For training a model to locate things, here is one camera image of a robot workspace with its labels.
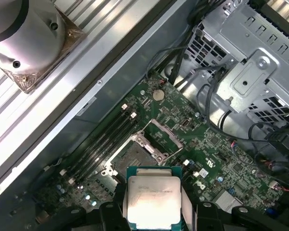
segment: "ventilation slot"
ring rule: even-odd
[[[277,40],[277,37],[275,35],[272,35],[268,40],[267,42],[270,44],[270,45],[273,45],[273,43]]]
[[[283,106],[276,97],[263,99],[269,106],[269,109],[259,109],[256,105],[252,104],[249,109],[263,122],[274,123],[277,121],[289,122],[289,108]]]
[[[261,36],[265,30],[266,27],[262,25],[261,27],[258,28],[258,30],[256,30],[256,33]]]
[[[281,54],[284,54],[286,50],[288,50],[288,46],[286,44],[283,44],[279,49],[278,52]]]
[[[245,24],[247,26],[251,26],[253,24],[253,22],[255,22],[255,18],[254,17],[250,17],[248,18],[248,20],[245,22]]]
[[[214,42],[206,39],[202,33],[199,33],[199,28],[194,33],[193,38],[187,48],[187,53],[191,59],[195,60],[201,66],[218,65],[221,60],[227,55]]]

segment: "motherboard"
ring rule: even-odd
[[[199,112],[159,74],[143,79],[35,193],[52,215],[62,207],[87,211],[111,201],[128,166],[180,166],[193,198],[225,211],[238,205],[264,211],[281,192],[232,141],[210,130]]]

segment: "white label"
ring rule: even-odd
[[[200,181],[196,181],[196,185],[199,186],[199,188],[201,190],[204,190],[206,188],[206,186],[203,183],[201,183]]]
[[[210,168],[213,168],[213,165],[214,163],[210,160],[207,161],[207,165],[210,167]]]
[[[85,111],[92,105],[92,103],[96,100],[96,97],[93,97],[90,99],[81,109],[80,111],[76,114],[76,116],[81,116],[82,114],[85,113]]]
[[[205,178],[209,173],[203,168],[203,169],[200,170],[199,174],[200,174],[203,178]]]

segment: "ram slot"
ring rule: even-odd
[[[100,150],[98,161],[91,163],[91,166],[83,172],[81,177],[79,177],[79,182],[83,182],[86,178],[88,178],[93,173],[93,171],[105,160],[105,158],[117,149],[118,145],[124,141],[124,138],[130,135],[134,126],[135,121],[131,121],[131,123],[127,124],[119,131],[119,137],[117,139],[111,141],[105,149]]]
[[[69,173],[71,175],[74,175],[77,173],[77,168],[82,168],[82,166],[88,161],[88,158],[92,157],[92,154],[95,153],[96,149],[99,147],[99,145],[103,142],[105,142],[111,133],[120,126],[120,124],[129,116],[129,113],[124,112],[118,116],[116,116],[110,123],[109,127],[106,129],[106,131],[98,137],[97,140],[94,141],[94,145],[89,146],[85,150],[85,154],[81,157],[81,159],[72,166],[72,168],[69,170]]]
[[[122,130],[125,129],[125,127],[130,123],[130,119],[127,117],[124,119],[123,123],[120,124],[114,131],[112,134],[110,134],[110,136],[106,139],[105,142],[103,143],[99,143],[98,148],[94,151],[94,153],[91,155],[91,157],[89,158],[89,160],[84,164],[84,166],[81,167],[81,169],[77,172],[77,174],[75,175],[76,178],[79,178],[87,169],[87,167],[89,167],[90,165],[92,165],[96,158],[99,157],[101,150],[107,148],[112,142],[113,139],[115,139],[116,137],[118,137],[120,135],[120,133],[122,132]]]

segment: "green circuit board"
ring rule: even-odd
[[[161,76],[155,74],[149,80],[144,79],[135,86],[71,155],[71,158],[63,163],[63,168],[67,169],[67,176],[60,174],[53,176],[36,194],[36,197],[44,202],[45,207],[48,205],[49,210],[51,210],[50,213],[59,207],[73,204],[91,210],[98,207],[100,203],[111,200],[116,181],[110,176],[101,176],[98,173],[103,170],[105,162],[122,146],[125,140],[143,128],[145,128],[144,134],[151,143],[161,152],[168,153],[165,165],[182,167],[184,183],[192,188],[194,196],[200,200],[214,200],[222,190],[226,190],[244,205],[263,211],[267,206],[270,206],[264,201],[278,199],[281,192],[273,191],[268,187],[272,179],[256,177],[258,171],[256,167],[247,166],[238,161],[231,152],[229,140],[210,130],[204,121],[195,116],[197,111],[189,100],[174,86],[161,81],[161,79]],[[100,137],[104,136],[103,131],[107,130],[118,118],[123,105],[132,108],[131,112],[136,114],[137,123],[132,124],[131,128],[126,130],[124,134],[114,135],[111,142],[105,141],[104,151],[101,151],[101,148],[96,149],[94,158],[98,158],[98,161],[93,164],[87,163],[85,160],[79,161],[84,155],[93,155],[93,145],[96,143],[104,144]],[[152,119],[166,128],[168,133],[150,123]],[[169,133],[173,134],[176,140],[182,144],[181,150],[170,139]],[[114,161],[123,159],[126,163],[128,158],[124,155],[128,148],[130,148],[130,144],[118,153]],[[238,152],[242,160],[252,162],[252,159],[243,151],[238,150]],[[183,164],[184,160],[188,160],[188,166]],[[77,161],[83,165],[79,165],[74,171],[79,172],[83,171],[83,168],[90,167],[88,171],[91,175],[86,176],[85,180],[83,178],[76,184],[69,184],[68,170]],[[145,160],[135,158],[131,161],[131,165],[142,165],[142,161],[149,161],[152,165],[158,165],[157,162],[154,162],[155,160],[152,162],[147,157]],[[61,193],[56,185],[64,188],[65,192]],[[85,199],[88,194],[91,197],[90,200]]]

